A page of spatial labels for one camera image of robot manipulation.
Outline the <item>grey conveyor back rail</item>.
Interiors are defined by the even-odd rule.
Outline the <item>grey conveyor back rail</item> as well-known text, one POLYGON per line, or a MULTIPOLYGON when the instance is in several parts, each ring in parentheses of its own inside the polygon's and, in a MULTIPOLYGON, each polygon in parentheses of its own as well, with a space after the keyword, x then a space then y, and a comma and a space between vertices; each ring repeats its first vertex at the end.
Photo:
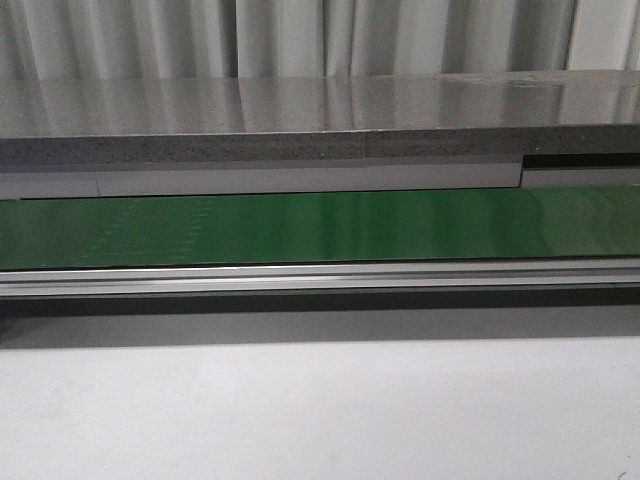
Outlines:
POLYGON ((636 153, 7 167, 9 199, 636 185, 636 153))

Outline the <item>aluminium conveyor front rail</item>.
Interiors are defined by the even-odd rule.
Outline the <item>aluminium conveyor front rail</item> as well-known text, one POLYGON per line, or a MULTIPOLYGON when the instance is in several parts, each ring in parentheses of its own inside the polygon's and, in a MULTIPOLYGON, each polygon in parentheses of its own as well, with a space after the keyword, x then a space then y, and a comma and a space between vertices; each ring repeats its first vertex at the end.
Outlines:
POLYGON ((8 271, 4 298, 302 290, 617 285, 639 281, 637 258, 384 262, 8 271))

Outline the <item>green conveyor belt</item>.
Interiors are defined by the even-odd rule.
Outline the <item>green conveyor belt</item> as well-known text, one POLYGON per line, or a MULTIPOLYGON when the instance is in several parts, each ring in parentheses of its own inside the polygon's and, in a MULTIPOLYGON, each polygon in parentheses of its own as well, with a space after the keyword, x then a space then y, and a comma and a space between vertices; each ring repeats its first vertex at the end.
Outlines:
POLYGON ((9 200, 5 270, 635 256, 635 186, 9 200))

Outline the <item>white pleated curtain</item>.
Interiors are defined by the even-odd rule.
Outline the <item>white pleated curtain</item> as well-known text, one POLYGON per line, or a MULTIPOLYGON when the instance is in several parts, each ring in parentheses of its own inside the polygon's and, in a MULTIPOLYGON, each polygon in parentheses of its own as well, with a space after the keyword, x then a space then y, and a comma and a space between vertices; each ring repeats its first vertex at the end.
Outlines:
POLYGON ((5 1, 5 79, 635 70, 635 1, 5 1))

